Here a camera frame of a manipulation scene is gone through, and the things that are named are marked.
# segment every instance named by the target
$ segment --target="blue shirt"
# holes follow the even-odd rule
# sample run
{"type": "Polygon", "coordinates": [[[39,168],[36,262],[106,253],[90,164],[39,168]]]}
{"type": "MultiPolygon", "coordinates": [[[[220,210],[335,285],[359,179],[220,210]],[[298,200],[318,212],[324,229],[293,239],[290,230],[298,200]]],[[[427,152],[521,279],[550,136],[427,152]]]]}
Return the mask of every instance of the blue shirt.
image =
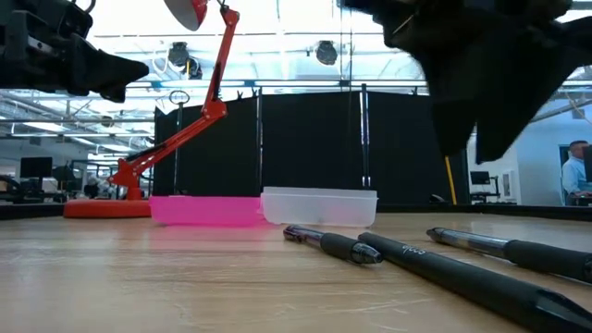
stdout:
{"type": "Polygon", "coordinates": [[[561,168],[563,189],[568,193],[592,191],[592,183],[586,182],[584,160],[570,157],[561,168]]]}

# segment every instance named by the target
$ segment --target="wooden table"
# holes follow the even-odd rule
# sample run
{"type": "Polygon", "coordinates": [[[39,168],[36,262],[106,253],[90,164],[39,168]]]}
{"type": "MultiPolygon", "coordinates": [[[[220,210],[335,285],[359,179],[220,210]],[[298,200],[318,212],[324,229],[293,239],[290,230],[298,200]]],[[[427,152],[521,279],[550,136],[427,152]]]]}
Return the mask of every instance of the wooden table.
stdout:
{"type": "MultiPolygon", "coordinates": [[[[435,226],[592,252],[592,223],[400,214],[379,216],[373,228],[592,310],[590,285],[437,245],[425,235],[435,226]]],[[[1,222],[0,306],[3,333],[522,331],[390,263],[359,267],[285,242],[281,227],[163,228],[151,220],[1,222]]]]}

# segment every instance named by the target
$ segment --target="black curtain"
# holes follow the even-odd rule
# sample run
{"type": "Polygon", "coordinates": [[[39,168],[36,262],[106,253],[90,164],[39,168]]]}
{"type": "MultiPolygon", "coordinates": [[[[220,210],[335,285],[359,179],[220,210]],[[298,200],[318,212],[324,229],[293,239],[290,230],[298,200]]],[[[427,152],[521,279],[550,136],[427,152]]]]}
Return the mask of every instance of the black curtain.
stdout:
{"type": "MultiPolygon", "coordinates": [[[[154,145],[164,142],[177,133],[177,111],[165,115],[158,107],[154,111],[154,145]]],[[[174,189],[175,154],[154,165],[153,195],[171,195],[174,189]]]]}
{"type": "MultiPolygon", "coordinates": [[[[429,97],[368,93],[369,172],[379,204],[451,202],[450,183],[431,117],[429,97]]],[[[459,204],[468,204],[465,151],[450,156],[459,204]]]]}
{"type": "MultiPolygon", "coordinates": [[[[226,102],[219,119],[179,149],[178,188],[174,189],[175,154],[154,168],[154,195],[182,192],[194,196],[259,196],[261,162],[257,98],[226,102]]],[[[183,109],[183,128],[201,116],[201,106],[183,109]]],[[[178,110],[156,117],[155,140],[177,133],[178,110]]]]}
{"type": "Polygon", "coordinates": [[[361,189],[359,92],[265,95],[264,186],[361,189]]]}

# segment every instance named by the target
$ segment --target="lamp shade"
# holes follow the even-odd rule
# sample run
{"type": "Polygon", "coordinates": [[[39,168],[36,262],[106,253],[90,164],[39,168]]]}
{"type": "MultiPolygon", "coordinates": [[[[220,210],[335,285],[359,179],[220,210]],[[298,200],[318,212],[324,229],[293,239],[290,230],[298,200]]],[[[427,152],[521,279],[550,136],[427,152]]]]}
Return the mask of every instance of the lamp shade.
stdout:
{"type": "Polygon", "coordinates": [[[197,31],[205,19],[208,0],[165,0],[175,19],[190,31],[197,31]]]}

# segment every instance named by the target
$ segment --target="clear plastic container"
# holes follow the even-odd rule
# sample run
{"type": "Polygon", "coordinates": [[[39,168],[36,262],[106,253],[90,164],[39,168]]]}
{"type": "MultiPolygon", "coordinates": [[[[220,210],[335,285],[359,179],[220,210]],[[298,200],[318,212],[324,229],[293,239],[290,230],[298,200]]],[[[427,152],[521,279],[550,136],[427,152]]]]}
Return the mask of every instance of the clear plastic container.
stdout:
{"type": "Polygon", "coordinates": [[[263,214],[274,224],[369,227],[376,219],[376,191],[266,187],[263,214]]]}
{"type": "Polygon", "coordinates": [[[268,225],[259,198],[152,196],[152,218],[167,225],[260,227],[268,225]]]}

